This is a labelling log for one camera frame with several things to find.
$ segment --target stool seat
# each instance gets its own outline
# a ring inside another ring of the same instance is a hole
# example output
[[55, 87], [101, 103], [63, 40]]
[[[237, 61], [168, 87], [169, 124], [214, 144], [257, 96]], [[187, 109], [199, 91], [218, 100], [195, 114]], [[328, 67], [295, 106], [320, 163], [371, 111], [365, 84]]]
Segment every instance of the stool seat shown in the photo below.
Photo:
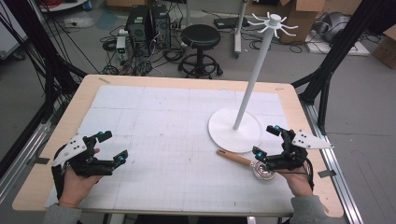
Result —
[[220, 42], [220, 33], [209, 25], [196, 24], [181, 32], [181, 40], [194, 49], [212, 49]]
[[210, 79], [214, 71], [218, 76], [223, 74], [215, 59], [204, 54], [204, 50], [213, 49], [220, 42], [221, 36], [218, 30], [203, 24], [191, 25], [181, 32], [181, 40], [187, 46], [197, 49], [197, 53], [186, 56], [178, 65], [178, 71], [187, 73], [186, 77], [209, 77]]

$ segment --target white hook rack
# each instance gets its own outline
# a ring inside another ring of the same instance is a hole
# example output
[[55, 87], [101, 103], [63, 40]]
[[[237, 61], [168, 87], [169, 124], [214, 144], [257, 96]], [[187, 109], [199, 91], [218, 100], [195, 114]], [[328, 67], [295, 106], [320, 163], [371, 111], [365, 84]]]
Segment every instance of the white hook rack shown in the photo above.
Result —
[[271, 40], [275, 35], [277, 38], [276, 30], [283, 31], [286, 35], [291, 35], [283, 28], [295, 29], [297, 26], [289, 27], [283, 25], [281, 22], [286, 19], [281, 18], [276, 14], [270, 15], [267, 13], [269, 20], [260, 19], [253, 14], [253, 17], [259, 23], [249, 22], [252, 25], [265, 25], [265, 28], [259, 31], [264, 33], [262, 38], [262, 46], [260, 47], [259, 57], [254, 65], [250, 81], [247, 84], [244, 99], [239, 110], [236, 108], [223, 108], [215, 112], [208, 123], [208, 129], [212, 139], [222, 148], [232, 152], [247, 152], [250, 151], [252, 146], [258, 146], [262, 141], [263, 130], [262, 125], [254, 117], [253, 114], [246, 112], [250, 95], [256, 84], [262, 63], [264, 62], [266, 53], [271, 44]]
[[266, 20], [266, 19], [260, 19], [254, 14], [252, 14], [252, 15], [253, 15], [253, 17], [256, 20], [263, 21], [263, 22], [254, 23], [254, 22], [248, 21], [249, 24], [252, 24], [252, 25], [265, 25], [265, 28], [260, 30], [259, 33], [263, 33], [267, 29], [271, 28], [271, 29], [274, 29], [274, 35], [275, 35], [276, 38], [279, 38], [279, 36], [277, 35], [277, 31], [276, 30], [281, 30], [286, 35], [295, 36], [295, 35], [292, 35], [292, 34], [288, 33], [287, 31], [285, 31], [285, 29], [283, 29], [283, 27], [287, 28], [287, 29], [296, 29], [296, 28], [298, 28], [298, 26], [287, 26], [287, 25], [282, 24], [281, 22], [285, 21], [287, 19], [287, 17], [282, 19], [280, 16], [278, 16], [276, 14], [270, 15], [270, 13], [267, 12], [267, 17], [268, 17], [269, 20]]

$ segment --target floor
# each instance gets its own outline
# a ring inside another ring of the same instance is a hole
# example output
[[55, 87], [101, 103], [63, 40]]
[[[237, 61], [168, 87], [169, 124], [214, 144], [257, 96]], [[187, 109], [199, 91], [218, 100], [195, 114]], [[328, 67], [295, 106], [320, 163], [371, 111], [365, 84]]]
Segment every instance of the floor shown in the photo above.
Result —
[[[92, 18], [92, 27], [70, 30], [70, 36], [96, 69], [101, 71], [106, 65], [106, 52], [99, 39], [109, 36], [111, 30], [123, 25], [126, 14], [110, 11], [99, 4], [88, 13], [73, 9], [60, 13], [57, 17], [74, 13]], [[213, 24], [215, 18], [204, 14], [192, 18], [192, 22]], [[96, 74], [73, 43], [64, 34], [61, 36], [73, 64], [88, 73]], [[221, 33], [219, 45], [208, 54], [218, 60], [224, 75], [214, 75], [213, 78], [247, 81], [259, 52], [249, 46], [250, 42], [242, 41], [243, 52], [235, 59], [233, 33]], [[369, 40], [361, 43], [370, 52], [376, 47]], [[258, 81], [291, 83], [314, 72], [324, 58], [323, 54], [308, 53], [304, 46], [298, 49], [273, 43]], [[161, 59], [153, 65], [158, 66], [164, 62]], [[158, 66], [148, 76], [162, 75], [184, 77], [174, 63]], [[396, 158], [396, 150], [393, 148], [393, 126], [396, 124], [396, 104], [393, 99], [396, 96], [395, 86], [396, 70], [390, 70], [371, 55], [346, 56], [332, 78], [326, 131], [335, 145], [334, 153], [365, 223], [396, 223], [396, 178], [392, 172]], [[43, 101], [40, 82], [29, 60], [0, 61], [0, 158], [4, 157]], [[12, 210], [12, 201], [30, 169], [31, 165], [27, 164], [22, 176], [0, 204], [0, 223], [41, 223], [44, 216], [42, 213]], [[81, 220], [84, 223], [97, 223], [102, 222], [102, 218], [102, 215], [84, 214]], [[334, 222], [348, 223], [345, 217], [335, 218]], [[126, 218], [125, 223], [133, 223], [133, 217]], [[258, 218], [257, 223], [276, 223], [276, 219]]]

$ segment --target white grid paper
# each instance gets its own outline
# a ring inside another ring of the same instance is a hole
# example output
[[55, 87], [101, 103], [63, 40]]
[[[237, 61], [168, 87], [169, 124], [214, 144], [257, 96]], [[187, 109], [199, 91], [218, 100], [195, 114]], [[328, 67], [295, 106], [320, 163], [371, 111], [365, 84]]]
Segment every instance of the white grid paper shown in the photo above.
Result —
[[[91, 136], [111, 131], [96, 147], [99, 160], [128, 149], [127, 162], [100, 180], [81, 208], [172, 213], [269, 215], [291, 213], [292, 197], [280, 175], [255, 177], [249, 167], [216, 154], [207, 130], [210, 117], [223, 107], [240, 106], [244, 93], [102, 86], [78, 130]], [[262, 127], [287, 127], [276, 93], [253, 92], [247, 111]], [[259, 147], [281, 152], [282, 139], [264, 133]], [[254, 155], [242, 156], [254, 160]], [[52, 190], [46, 206], [55, 202]]]

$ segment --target cardboard box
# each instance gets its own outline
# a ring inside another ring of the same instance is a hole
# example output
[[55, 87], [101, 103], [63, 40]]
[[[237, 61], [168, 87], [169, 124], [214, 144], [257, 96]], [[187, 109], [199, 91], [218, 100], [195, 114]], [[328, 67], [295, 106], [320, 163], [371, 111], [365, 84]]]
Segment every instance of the cardboard box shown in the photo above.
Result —
[[327, 0], [324, 4], [323, 11], [337, 11], [344, 15], [352, 16], [360, 4], [361, 0]]
[[376, 47], [373, 56], [390, 69], [396, 69], [396, 24], [384, 32], [386, 35]]
[[134, 5], [149, 6], [150, 0], [106, 0], [107, 6], [114, 10], [129, 11]]
[[271, 14], [276, 13], [276, 6], [257, 5], [253, 4], [253, 1], [247, 1], [245, 15], [251, 16], [251, 14], [254, 13], [256, 16], [266, 17], [267, 12], [270, 12]]
[[280, 0], [277, 5], [277, 14], [282, 18], [288, 17], [283, 24], [287, 26], [298, 26], [297, 29], [289, 30], [289, 36], [279, 32], [282, 43], [300, 42], [304, 43], [311, 31], [312, 24], [318, 13], [322, 11], [325, 0]]

